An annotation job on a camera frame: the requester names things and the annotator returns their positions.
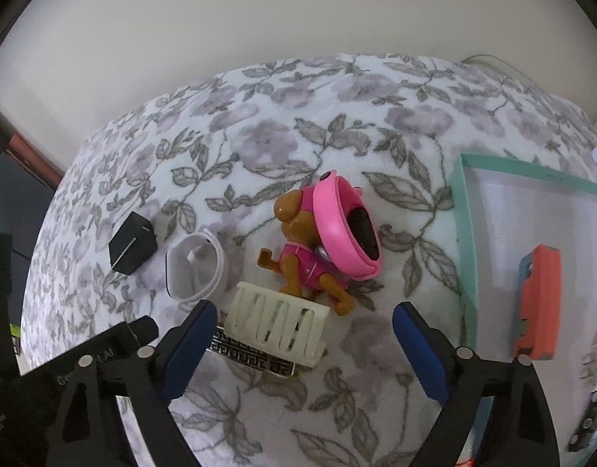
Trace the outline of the black charger cube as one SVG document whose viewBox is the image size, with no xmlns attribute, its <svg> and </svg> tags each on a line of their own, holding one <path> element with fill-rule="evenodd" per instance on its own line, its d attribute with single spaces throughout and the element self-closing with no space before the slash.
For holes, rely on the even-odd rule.
<svg viewBox="0 0 597 467">
<path fill-rule="evenodd" d="M 111 269 L 132 275 L 158 249 L 150 220 L 131 212 L 109 243 Z"/>
</svg>

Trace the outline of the gold patterned rectangular clip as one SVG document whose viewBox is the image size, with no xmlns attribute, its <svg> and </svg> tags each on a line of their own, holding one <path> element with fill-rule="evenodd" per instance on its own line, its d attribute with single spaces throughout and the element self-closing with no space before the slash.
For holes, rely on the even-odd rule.
<svg viewBox="0 0 597 467">
<path fill-rule="evenodd" d="M 278 377 L 290 378 L 295 375 L 295 365 L 293 363 L 247 346 L 236 339 L 231 339 L 223 331 L 222 325 L 216 326 L 207 350 L 224 356 L 238 365 L 268 372 Z"/>
</svg>

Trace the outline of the floral grey white blanket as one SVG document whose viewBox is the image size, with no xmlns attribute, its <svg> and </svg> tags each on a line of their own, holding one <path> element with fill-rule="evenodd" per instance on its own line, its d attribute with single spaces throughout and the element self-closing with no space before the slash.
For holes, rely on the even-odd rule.
<svg viewBox="0 0 597 467">
<path fill-rule="evenodd" d="M 392 332 L 408 299 L 451 339 L 463 327 L 453 198 L 465 152 L 597 183 L 597 138 L 567 100 L 491 70 L 430 57 L 347 55 L 252 65 L 183 86 L 84 140 L 51 201 L 26 283 L 22 347 L 40 366 L 90 337 L 187 310 L 165 288 L 163 252 L 201 230 L 229 257 L 231 283 L 277 287 L 257 266 L 284 238 L 275 198 L 334 170 L 361 187 L 383 273 L 353 284 L 322 361 L 290 378 L 215 353 L 171 411 L 206 466 L 406 466 L 438 413 Z M 109 242 L 131 213 L 159 252 L 133 275 Z"/>
</svg>

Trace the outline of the cream slotted plastic holder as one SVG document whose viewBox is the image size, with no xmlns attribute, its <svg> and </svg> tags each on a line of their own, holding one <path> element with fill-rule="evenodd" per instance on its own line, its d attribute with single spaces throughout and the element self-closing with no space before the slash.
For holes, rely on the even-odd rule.
<svg viewBox="0 0 597 467">
<path fill-rule="evenodd" d="M 241 281 L 226 317 L 225 334 L 287 362 L 313 368 L 323 357 L 331 309 Z"/>
</svg>

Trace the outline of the black toy car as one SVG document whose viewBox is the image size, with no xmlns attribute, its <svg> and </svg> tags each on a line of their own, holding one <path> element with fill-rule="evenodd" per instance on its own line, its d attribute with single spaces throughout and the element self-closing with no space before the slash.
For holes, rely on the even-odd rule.
<svg viewBox="0 0 597 467">
<path fill-rule="evenodd" d="M 568 451 L 577 452 L 587 448 L 597 431 L 597 390 L 591 394 L 590 402 L 577 429 L 572 434 Z"/>
</svg>

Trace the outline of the teal rimmed white tray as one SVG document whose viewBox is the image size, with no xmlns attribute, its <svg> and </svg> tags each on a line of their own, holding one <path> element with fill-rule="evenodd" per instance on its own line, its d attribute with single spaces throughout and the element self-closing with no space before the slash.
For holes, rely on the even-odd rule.
<svg viewBox="0 0 597 467">
<path fill-rule="evenodd" d="M 514 158 L 461 154 L 451 172 L 464 341 L 508 362 L 529 324 L 520 313 L 524 259 L 547 246 L 561 255 L 558 339 L 535 360 L 564 466 L 583 466 L 597 447 L 568 443 L 590 402 L 585 364 L 597 344 L 597 183 Z"/>
</svg>

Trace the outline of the brown puppy toy figure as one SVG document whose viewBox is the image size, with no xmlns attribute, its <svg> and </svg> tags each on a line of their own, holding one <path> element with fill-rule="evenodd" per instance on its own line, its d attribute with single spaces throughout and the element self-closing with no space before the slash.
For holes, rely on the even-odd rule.
<svg viewBox="0 0 597 467">
<path fill-rule="evenodd" d="M 276 199 L 273 214 L 281 224 L 285 245 L 278 258 L 261 248 L 257 264 L 284 277 L 282 293 L 302 298 L 303 291 L 309 290 L 308 299 L 315 300 L 326 292 L 335 313 L 343 316 L 355 309 L 355 299 L 342 273 L 319 253 L 324 246 L 316 227 L 313 191 L 314 186 L 302 187 Z"/>
</svg>

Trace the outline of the white smartwatch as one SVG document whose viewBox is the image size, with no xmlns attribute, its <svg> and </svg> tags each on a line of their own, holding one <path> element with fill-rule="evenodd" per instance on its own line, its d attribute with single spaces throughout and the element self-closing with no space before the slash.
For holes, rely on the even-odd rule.
<svg viewBox="0 0 597 467">
<path fill-rule="evenodd" d="M 185 311 L 204 299 L 216 304 L 226 292 L 229 270 L 225 249 L 205 229 L 186 236 L 165 253 L 165 288 Z"/>
</svg>

